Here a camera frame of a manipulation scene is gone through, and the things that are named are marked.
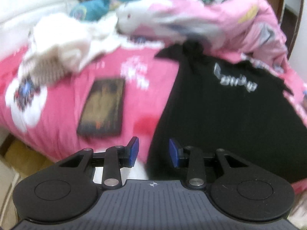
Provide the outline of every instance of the black t-shirt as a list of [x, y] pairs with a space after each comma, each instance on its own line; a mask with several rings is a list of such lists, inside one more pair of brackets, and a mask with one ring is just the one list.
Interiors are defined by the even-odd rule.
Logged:
[[179, 61], [179, 71], [156, 128], [147, 161], [150, 179], [185, 179], [168, 141], [226, 149], [289, 182], [307, 177], [307, 129], [283, 96], [283, 81], [249, 61], [236, 65], [205, 56], [187, 41], [157, 57]]

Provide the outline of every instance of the white print on bedsheet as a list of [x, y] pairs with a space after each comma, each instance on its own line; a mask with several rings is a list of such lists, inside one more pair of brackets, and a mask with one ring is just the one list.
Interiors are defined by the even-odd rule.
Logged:
[[140, 56], [132, 56], [121, 64], [120, 76], [125, 77], [127, 82], [136, 82], [137, 88], [148, 90], [149, 80], [147, 74], [147, 64], [141, 62]]
[[31, 104], [27, 104], [22, 111], [14, 100], [14, 95], [20, 84], [19, 79], [15, 78], [12, 80], [5, 93], [5, 103], [11, 109], [12, 120], [17, 129], [22, 133], [26, 133], [27, 127], [35, 127], [39, 122], [41, 112], [47, 100], [47, 87], [40, 87], [40, 92], [33, 95]]
[[257, 84], [252, 81], [247, 81], [244, 75], [240, 74], [240, 78], [236, 78], [234, 76], [226, 76], [221, 74], [221, 68], [218, 63], [215, 63], [213, 69], [214, 75], [220, 80], [221, 85], [230, 85], [230, 86], [245, 86], [246, 90], [250, 93], [257, 89]]

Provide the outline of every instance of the yellow spot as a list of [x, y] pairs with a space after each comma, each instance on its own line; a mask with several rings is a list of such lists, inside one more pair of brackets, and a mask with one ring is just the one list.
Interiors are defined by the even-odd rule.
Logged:
[[246, 22], [248, 20], [251, 20], [251, 19], [254, 19], [255, 16], [257, 15], [258, 13], [258, 6], [257, 5], [253, 5], [249, 11], [246, 13], [246, 15], [242, 16], [238, 23], [243, 23], [243, 22]]

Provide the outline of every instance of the metal screw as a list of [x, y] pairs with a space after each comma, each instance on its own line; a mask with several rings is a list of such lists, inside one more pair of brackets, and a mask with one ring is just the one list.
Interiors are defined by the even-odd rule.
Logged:
[[119, 181], [117, 179], [114, 179], [114, 178], [109, 178], [109, 179], [106, 179], [104, 181], [104, 184], [109, 186], [109, 187], [114, 187], [117, 184], [119, 184]]
[[204, 180], [200, 178], [193, 178], [189, 180], [189, 183], [193, 186], [201, 186], [204, 184]]

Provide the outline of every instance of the ribbed gray surface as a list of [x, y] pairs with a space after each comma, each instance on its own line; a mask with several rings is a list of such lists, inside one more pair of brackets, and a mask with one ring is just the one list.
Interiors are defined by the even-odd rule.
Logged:
[[106, 191], [88, 213], [58, 225], [22, 221], [15, 230], [295, 230], [286, 220], [268, 224], [237, 222], [216, 210], [201, 191], [179, 181], [128, 180]]

